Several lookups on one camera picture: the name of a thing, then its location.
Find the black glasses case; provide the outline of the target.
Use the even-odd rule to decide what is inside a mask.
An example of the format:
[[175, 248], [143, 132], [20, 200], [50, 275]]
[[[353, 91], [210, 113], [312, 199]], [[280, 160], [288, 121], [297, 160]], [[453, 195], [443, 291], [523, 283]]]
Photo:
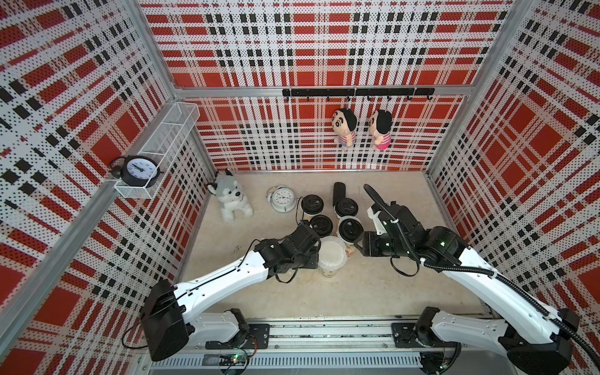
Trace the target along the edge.
[[333, 187], [333, 206], [346, 197], [346, 185], [342, 182], [335, 182]]

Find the grey husky plush toy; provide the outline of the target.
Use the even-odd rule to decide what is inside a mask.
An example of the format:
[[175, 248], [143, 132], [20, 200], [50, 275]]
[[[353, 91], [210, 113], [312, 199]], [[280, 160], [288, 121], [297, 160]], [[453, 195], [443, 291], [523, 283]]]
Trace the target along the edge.
[[208, 191], [217, 198], [220, 212], [225, 223], [234, 223], [235, 213], [240, 211], [244, 217], [252, 217], [253, 207], [242, 190], [236, 176], [226, 169], [218, 172], [214, 182], [207, 184]]

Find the black cup lid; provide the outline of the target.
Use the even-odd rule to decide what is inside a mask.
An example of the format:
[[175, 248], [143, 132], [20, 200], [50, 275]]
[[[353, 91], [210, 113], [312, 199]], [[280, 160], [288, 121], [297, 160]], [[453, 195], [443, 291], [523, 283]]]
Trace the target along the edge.
[[353, 244], [364, 232], [362, 223], [356, 217], [342, 217], [338, 224], [337, 235], [349, 244]]
[[330, 236], [334, 229], [332, 220], [321, 214], [314, 216], [309, 223], [312, 229], [314, 229], [321, 238]]
[[338, 218], [355, 217], [359, 212], [359, 205], [352, 198], [342, 198], [335, 203], [334, 211]]
[[306, 195], [302, 197], [300, 206], [305, 215], [314, 217], [322, 213], [324, 202], [319, 195]]

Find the hanging doll pink shirt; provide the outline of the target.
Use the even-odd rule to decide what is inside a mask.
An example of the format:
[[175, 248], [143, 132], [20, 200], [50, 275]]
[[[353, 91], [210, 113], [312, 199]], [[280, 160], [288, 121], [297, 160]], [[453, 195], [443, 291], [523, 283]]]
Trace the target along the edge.
[[374, 147], [380, 151], [386, 150], [392, 142], [392, 114], [378, 109], [371, 115], [368, 125]]

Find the white twin-bell alarm clock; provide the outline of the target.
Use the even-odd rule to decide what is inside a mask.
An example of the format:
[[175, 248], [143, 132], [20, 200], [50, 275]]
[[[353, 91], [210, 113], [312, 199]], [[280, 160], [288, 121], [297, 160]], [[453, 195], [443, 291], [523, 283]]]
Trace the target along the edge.
[[274, 186], [267, 191], [267, 202], [276, 213], [290, 213], [297, 201], [295, 192], [285, 185]]

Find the black alarm clock on shelf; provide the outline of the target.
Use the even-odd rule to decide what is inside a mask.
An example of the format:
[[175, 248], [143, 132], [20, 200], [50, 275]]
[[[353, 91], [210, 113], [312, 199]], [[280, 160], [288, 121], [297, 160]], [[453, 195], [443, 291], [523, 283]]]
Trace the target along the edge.
[[110, 164], [110, 173], [128, 186], [153, 186], [161, 174], [159, 165], [146, 156], [120, 156]]

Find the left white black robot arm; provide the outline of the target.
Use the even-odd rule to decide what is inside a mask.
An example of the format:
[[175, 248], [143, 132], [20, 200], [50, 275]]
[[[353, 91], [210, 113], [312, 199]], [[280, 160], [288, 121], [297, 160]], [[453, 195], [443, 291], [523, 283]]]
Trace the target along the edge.
[[208, 309], [289, 270], [316, 269], [320, 245], [319, 234], [303, 220], [282, 239], [253, 240], [242, 258], [203, 277], [179, 284], [157, 282], [140, 311], [151, 360], [168, 359], [188, 345], [243, 345], [249, 326], [240, 309], [222, 313], [210, 313]]

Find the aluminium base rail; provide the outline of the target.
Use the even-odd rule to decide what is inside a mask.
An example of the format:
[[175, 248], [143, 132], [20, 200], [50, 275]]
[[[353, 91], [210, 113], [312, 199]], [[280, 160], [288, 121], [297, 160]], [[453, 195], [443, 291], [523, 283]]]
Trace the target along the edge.
[[[243, 348], [257, 351], [243, 374], [518, 374], [508, 359], [464, 344], [420, 346], [412, 337], [415, 317], [294, 318], [251, 320]], [[133, 374], [222, 374], [204, 367], [209, 354], [231, 348], [190, 345], [159, 362], [139, 356]]]

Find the paper cup red flowers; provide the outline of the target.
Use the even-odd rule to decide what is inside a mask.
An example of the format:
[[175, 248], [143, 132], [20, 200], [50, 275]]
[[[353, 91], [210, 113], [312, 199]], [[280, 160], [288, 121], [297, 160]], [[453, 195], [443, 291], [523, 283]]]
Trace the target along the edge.
[[346, 245], [345, 253], [346, 256], [351, 257], [358, 252], [358, 249], [354, 245]]

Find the translucent paper disc front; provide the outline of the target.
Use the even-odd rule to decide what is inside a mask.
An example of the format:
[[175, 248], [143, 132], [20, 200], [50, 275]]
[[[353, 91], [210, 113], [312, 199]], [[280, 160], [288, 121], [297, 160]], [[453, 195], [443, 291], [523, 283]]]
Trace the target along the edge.
[[348, 259], [345, 253], [346, 244], [339, 237], [323, 237], [320, 242], [318, 267], [326, 269], [342, 268]]

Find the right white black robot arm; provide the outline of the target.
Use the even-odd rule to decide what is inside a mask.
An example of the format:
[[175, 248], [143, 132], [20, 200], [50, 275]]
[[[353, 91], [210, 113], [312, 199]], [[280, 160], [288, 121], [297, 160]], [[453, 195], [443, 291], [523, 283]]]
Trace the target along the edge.
[[476, 249], [446, 227], [425, 229], [405, 206], [374, 203], [368, 217], [374, 231], [362, 234], [365, 257], [407, 257], [458, 282], [492, 308], [495, 320], [460, 317], [427, 307], [410, 337], [424, 347], [442, 342], [466, 344], [506, 357], [526, 374], [559, 374], [578, 346], [594, 365], [595, 348], [578, 334], [579, 316], [556, 309], [525, 292], [485, 261]]

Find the black wall hook rail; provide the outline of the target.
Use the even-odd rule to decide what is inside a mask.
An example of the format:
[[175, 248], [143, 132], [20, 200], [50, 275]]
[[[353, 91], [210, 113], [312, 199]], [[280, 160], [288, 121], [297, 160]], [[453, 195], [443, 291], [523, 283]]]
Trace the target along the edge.
[[283, 89], [284, 98], [332, 98], [332, 97], [407, 97], [423, 96], [431, 98], [434, 87], [397, 87], [397, 88], [289, 88]]

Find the hanging boy doll striped shirt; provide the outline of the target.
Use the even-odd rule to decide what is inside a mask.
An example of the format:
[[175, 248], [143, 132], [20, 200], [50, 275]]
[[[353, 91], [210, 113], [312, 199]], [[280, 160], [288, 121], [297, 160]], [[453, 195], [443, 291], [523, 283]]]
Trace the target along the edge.
[[332, 128], [338, 142], [345, 148], [351, 148], [356, 141], [357, 118], [351, 109], [337, 109], [332, 118]]

